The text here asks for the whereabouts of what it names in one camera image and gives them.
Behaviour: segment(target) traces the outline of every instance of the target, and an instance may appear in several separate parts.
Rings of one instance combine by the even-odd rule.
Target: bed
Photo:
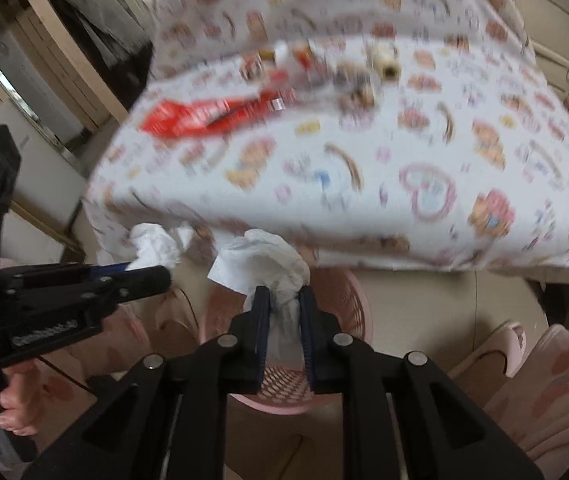
[[[233,235],[261,228],[316,266],[489,268],[569,281],[569,113],[510,0],[357,0],[362,9],[349,14],[354,0],[310,0],[304,11],[300,0],[260,1],[271,14],[240,0],[225,10],[233,38],[213,41],[212,16],[233,9],[229,1],[156,0],[158,80],[85,197],[105,251],[130,257],[137,223],[187,221],[207,261]],[[247,17],[246,36],[234,12]],[[162,101],[255,94],[260,81],[243,77],[244,66],[290,34],[284,15],[329,65],[365,63],[372,45],[392,52],[399,83],[383,86],[373,111],[294,107],[210,139],[141,130]]]

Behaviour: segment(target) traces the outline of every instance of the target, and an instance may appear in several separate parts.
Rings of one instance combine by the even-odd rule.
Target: red package
[[[140,129],[159,137],[205,137],[228,134],[295,100],[293,91],[263,91],[255,98],[211,99],[189,104],[161,101]]]
[[[211,99],[183,104],[165,99],[147,115],[140,129],[159,137],[205,135],[207,124],[244,102],[244,99]]]

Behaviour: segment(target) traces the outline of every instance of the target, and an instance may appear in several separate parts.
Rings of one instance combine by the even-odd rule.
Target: door
[[[64,246],[10,210],[2,221],[0,257],[18,265],[57,264]]]
[[[85,178],[40,135],[13,102],[0,105],[0,124],[7,125],[22,157],[16,202],[55,231],[63,232],[87,186]]]
[[[525,20],[538,66],[549,86],[564,98],[569,92],[569,0],[514,0]]]

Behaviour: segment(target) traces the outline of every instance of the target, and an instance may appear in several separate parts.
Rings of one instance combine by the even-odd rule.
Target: hand
[[[17,436],[37,433],[42,415],[42,383],[40,370],[33,360],[4,369],[8,387],[0,393],[0,405],[6,410],[0,414],[0,427]]]

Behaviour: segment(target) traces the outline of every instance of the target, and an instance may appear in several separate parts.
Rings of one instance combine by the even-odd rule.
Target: beige floor
[[[94,261],[97,244],[81,214],[74,232]],[[181,285],[201,314],[211,283],[207,269],[181,264]],[[452,368],[508,319],[522,322],[532,349],[547,328],[545,315],[520,278],[490,272],[387,272],[357,270],[373,314],[373,347],[403,356],[428,354],[444,370]],[[305,437],[295,470],[297,480],[340,479],[342,438],[340,405],[299,416],[256,412],[232,400],[228,410],[227,464],[244,480],[271,478],[269,472],[292,438]]]

